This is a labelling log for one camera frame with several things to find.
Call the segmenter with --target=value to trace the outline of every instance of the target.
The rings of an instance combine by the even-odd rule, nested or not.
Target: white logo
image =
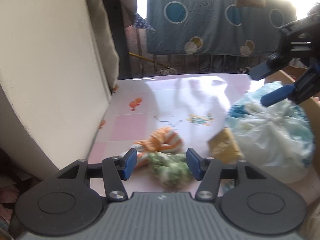
[[[167,198],[165,195],[161,195],[158,197],[158,199],[160,199],[160,200],[164,200],[165,198]]]

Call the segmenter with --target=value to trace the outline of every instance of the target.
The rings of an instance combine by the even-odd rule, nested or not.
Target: green scrunchie
[[[149,165],[153,174],[167,187],[183,187],[192,178],[183,153],[149,153]]]

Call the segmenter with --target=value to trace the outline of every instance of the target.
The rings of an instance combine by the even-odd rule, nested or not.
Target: cardboard box
[[[284,85],[290,85],[293,84],[295,80],[280,70],[265,79],[265,83],[273,81],[281,81]],[[320,177],[320,105],[312,97],[301,103],[300,106],[305,110],[315,135],[316,148],[313,157],[313,166]]]

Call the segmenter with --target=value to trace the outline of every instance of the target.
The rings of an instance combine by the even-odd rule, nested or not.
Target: pink square
[[[113,126],[110,141],[131,141],[146,139],[148,114],[118,115]]]
[[[107,143],[95,142],[89,154],[88,163],[100,163],[103,160],[103,152],[106,149]]]

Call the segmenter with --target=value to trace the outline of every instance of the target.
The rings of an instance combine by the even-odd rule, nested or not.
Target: blue circle
[[[172,23],[181,23],[187,17],[187,10],[179,2],[170,2],[164,8],[164,15]]]
[[[281,11],[273,9],[270,12],[270,21],[274,27],[281,27],[284,24],[284,17]]]
[[[240,10],[239,8],[236,8],[234,4],[231,4],[227,7],[225,14],[227,20],[231,24],[235,26],[240,26],[242,24]]]

